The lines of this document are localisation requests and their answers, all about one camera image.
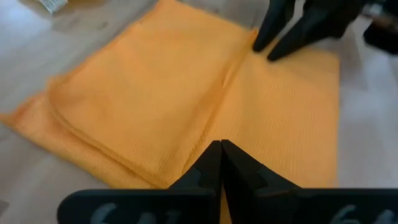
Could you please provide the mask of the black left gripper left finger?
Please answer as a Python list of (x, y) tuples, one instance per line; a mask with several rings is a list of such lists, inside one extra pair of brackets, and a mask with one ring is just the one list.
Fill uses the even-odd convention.
[(222, 145), (213, 141), (167, 189), (80, 190), (62, 200), (61, 224), (173, 223), (220, 221)]

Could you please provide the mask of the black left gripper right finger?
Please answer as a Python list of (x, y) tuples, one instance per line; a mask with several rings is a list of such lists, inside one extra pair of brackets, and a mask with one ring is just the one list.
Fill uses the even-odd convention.
[(221, 144), (233, 223), (397, 224), (397, 189), (301, 188), (231, 141)]

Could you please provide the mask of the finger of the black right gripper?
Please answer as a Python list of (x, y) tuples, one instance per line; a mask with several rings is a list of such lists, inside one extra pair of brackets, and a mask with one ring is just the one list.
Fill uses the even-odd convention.
[(319, 40), (341, 36), (342, 28), (330, 12), (307, 11), (278, 41), (267, 59), (274, 62)]
[(294, 14), (295, 0), (270, 0), (264, 20), (259, 28), (252, 49), (264, 50), (287, 25)]

